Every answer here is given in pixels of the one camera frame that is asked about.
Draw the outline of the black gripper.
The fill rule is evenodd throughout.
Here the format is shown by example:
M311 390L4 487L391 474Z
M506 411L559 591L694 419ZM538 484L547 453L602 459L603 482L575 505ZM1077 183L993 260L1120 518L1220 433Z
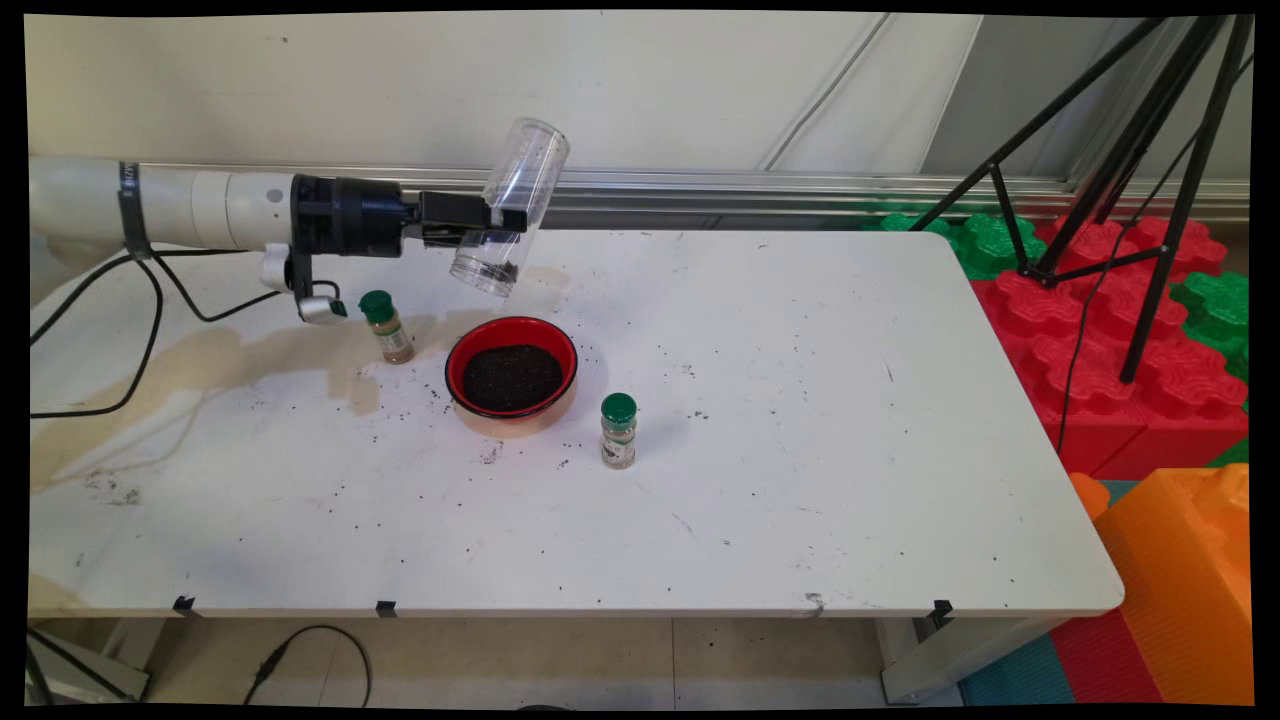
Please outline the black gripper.
M419 222L428 247L468 249L518 243L529 229L524 210L484 197L422 191L404 200L394 182L294 176L291 246L305 255L399 258L404 228Z

